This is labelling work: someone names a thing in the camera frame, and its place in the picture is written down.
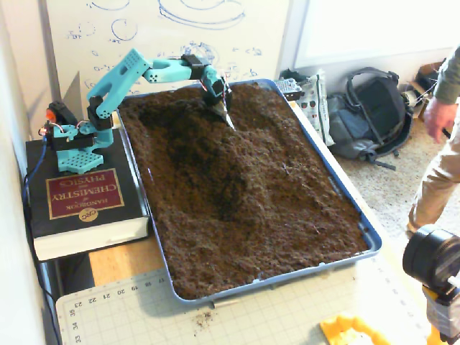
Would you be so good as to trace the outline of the person's hand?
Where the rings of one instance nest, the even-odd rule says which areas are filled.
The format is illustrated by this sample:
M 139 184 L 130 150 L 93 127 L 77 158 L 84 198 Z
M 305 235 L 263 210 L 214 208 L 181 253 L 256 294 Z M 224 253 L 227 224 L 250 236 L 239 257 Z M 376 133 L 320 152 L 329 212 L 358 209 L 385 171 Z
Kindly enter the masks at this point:
M 423 119 L 428 135 L 439 143 L 442 130 L 454 123 L 458 105 L 445 103 L 435 96 L 428 102 Z

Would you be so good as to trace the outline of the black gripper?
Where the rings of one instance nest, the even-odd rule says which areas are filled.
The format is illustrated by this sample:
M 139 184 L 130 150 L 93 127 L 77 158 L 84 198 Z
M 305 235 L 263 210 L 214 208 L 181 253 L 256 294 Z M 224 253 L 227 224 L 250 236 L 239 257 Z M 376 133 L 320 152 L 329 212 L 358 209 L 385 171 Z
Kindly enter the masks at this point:
M 204 91 L 202 92 L 202 98 L 207 106 L 215 106 L 219 103 L 223 103 L 228 112 L 231 110 L 232 91 L 230 88 L 226 88 L 224 93 L 220 96 L 214 96 L 210 91 Z

